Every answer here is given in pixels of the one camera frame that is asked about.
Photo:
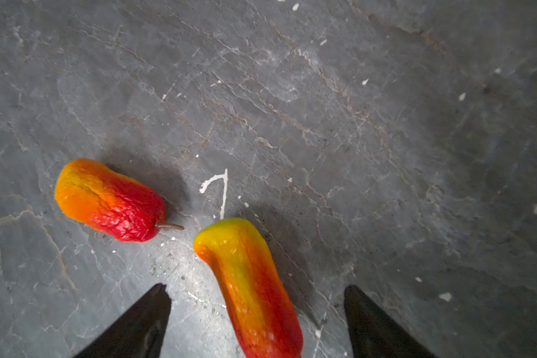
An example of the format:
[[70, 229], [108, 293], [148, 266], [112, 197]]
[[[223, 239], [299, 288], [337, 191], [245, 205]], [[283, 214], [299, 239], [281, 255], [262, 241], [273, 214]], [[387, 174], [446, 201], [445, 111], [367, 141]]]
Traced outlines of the red-orange fake mango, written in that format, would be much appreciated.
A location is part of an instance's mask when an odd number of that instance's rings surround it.
[[69, 162], [55, 187], [62, 212], [121, 242], [143, 243], [161, 228], [183, 231], [166, 221], [166, 205], [150, 187], [88, 158]]
[[304, 339], [295, 308], [255, 226], [223, 219], [203, 229], [193, 249], [216, 277], [244, 355], [300, 357]]

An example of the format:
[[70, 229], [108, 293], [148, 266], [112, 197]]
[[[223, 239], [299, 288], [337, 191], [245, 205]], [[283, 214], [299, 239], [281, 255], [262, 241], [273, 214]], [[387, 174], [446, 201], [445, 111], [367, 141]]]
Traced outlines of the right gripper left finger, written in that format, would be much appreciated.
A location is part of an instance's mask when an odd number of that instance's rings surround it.
[[166, 285], [157, 283], [78, 357], [159, 357], [171, 313]]

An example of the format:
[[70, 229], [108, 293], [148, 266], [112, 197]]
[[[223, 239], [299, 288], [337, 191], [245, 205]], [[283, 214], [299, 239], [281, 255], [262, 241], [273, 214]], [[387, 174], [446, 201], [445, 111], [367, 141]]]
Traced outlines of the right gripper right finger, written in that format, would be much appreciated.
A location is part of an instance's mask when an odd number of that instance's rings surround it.
[[345, 288], [343, 305], [355, 357], [436, 357], [358, 286]]

